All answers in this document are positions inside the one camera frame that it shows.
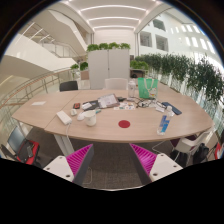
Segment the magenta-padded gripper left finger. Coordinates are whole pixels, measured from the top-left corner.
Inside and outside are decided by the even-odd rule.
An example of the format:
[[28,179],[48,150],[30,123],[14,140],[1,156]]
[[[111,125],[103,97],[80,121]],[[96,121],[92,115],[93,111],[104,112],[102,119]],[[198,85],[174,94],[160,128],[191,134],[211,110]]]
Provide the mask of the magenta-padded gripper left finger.
[[58,156],[44,170],[81,186],[94,155],[94,146],[89,144],[68,156]]

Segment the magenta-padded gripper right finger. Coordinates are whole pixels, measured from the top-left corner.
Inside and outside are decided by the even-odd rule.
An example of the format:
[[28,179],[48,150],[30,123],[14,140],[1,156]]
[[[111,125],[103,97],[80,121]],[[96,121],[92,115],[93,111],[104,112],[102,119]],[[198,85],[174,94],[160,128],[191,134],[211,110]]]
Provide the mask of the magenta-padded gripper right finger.
[[130,145],[130,155],[143,185],[159,180],[182,167],[164,153],[155,154],[135,144]]

